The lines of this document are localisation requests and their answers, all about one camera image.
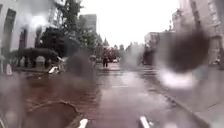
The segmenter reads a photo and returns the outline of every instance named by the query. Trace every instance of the green tree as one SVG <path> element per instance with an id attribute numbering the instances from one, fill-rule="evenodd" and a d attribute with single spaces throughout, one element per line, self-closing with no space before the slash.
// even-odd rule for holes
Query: green tree
<path id="1" fill-rule="evenodd" d="M 75 34 L 78 26 L 78 14 L 82 8 L 81 1 L 66 0 L 64 6 L 55 3 L 58 10 L 62 12 L 63 24 L 61 29 L 65 34 Z"/>

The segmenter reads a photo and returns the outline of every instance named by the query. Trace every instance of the sky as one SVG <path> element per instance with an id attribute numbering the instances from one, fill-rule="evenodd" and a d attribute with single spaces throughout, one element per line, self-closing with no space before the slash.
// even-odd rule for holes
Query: sky
<path id="1" fill-rule="evenodd" d="M 82 0 L 82 14 L 97 14 L 97 32 L 111 46 L 144 43 L 148 32 L 169 28 L 178 0 Z"/>

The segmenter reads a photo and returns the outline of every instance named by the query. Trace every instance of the person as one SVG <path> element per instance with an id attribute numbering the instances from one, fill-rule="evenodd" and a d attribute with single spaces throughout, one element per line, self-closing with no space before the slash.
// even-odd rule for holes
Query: person
<path id="1" fill-rule="evenodd" d="M 106 55 L 103 56 L 103 67 L 108 67 L 108 58 Z"/>

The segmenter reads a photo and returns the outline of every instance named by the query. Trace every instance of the floodwater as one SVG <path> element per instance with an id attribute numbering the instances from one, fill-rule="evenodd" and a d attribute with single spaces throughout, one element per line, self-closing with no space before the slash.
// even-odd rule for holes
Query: floodwater
<path id="1" fill-rule="evenodd" d="M 85 113 L 88 128 L 138 128 L 146 116 L 153 128 L 206 128 L 204 122 L 159 93 L 149 82 L 153 70 L 122 69 L 118 64 L 99 68 L 97 105 Z"/>
<path id="2" fill-rule="evenodd" d="M 155 71 L 149 67 L 130 70 L 120 67 L 119 64 L 109 64 L 108 68 L 102 68 L 101 65 L 96 68 L 96 83 L 63 74 L 53 76 L 49 80 L 38 76 L 35 80 L 20 82 L 26 87 L 25 91 L 17 90 L 18 94 L 23 95 L 20 100 L 19 95 L 15 96 L 15 91 L 7 91 L 7 94 L 1 97 L 1 104 L 5 111 L 14 111 L 17 116 L 21 115 L 18 118 L 29 124 L 25 126 L 38 122 L 41 124 L 40 128 L 54 126 L 50 123 L 55 120 L 57 123 L 54 124 L 60 124 L 54 126 L 55 128 L 76 128 L 83 118 L 89 120 L 87 128 L 139 128 L 141 116 L 151 122 L 152 128 L 208 127 L 161 93 L 157 88 L 159 85 L 152 84 Z M 66 102 L 72 106 L 58 103 L 56 105 L 60 107 L 49 106 L 51 102 Z"/>

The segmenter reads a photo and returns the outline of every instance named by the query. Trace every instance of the building facade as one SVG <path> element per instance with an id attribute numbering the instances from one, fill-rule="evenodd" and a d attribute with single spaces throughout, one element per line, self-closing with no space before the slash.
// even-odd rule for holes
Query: building facade
<path id="1" fill-rule="evenodd" d="M 63 5 L 65 0 L 55 2 Z M 52 2 L 47 0 L 1 0 L 1 55 L 4 56 L 12 50 L 34 47 L 40 27 L 57 27 L 61 14 L 56 8 L 52 8 Z"/>
<path id="2" fill-rule="evenodd" d="M 180 9 L 173 14 L 174 31 L 200 28 L 206 32 L 211 40 L 209 62 L 217 59 L 224 43 L 222 20 L 219 16 L 224 11 L 219 10 L 217 1 L 222 0 L 179 0 Z"/>

